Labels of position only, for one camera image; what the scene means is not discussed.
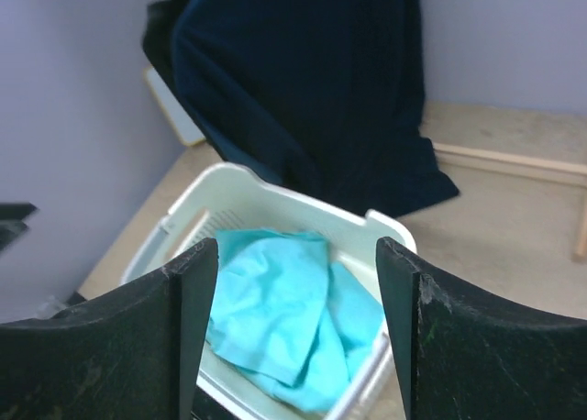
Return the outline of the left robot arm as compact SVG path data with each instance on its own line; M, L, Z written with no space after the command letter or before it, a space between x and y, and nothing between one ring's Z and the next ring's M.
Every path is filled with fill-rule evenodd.
M1 203L0 251L3 252L28 231L26 220L38 208L32 203Z

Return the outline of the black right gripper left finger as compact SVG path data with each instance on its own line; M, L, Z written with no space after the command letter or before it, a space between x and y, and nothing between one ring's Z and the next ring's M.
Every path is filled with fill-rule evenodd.
M1 327L4 419L188 419L216 288L206 238L49 319Z

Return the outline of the teal t shirt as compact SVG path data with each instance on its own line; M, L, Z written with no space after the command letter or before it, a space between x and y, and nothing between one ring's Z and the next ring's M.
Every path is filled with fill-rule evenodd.
M206 339L269 396L329 411L371 354L382 305L316 232L216 232L219 271Z

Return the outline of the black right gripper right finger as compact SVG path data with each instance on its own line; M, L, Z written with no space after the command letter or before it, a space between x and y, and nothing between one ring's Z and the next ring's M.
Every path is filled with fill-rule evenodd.
M409 419L583 419L586 323L510 301L392 238L376 270Z

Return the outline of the navy blue t shirt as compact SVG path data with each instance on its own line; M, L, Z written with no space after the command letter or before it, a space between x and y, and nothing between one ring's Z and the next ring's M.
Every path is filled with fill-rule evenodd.
M420 0L190 0L180 101L227 160L356 214L458 196L420 134Z

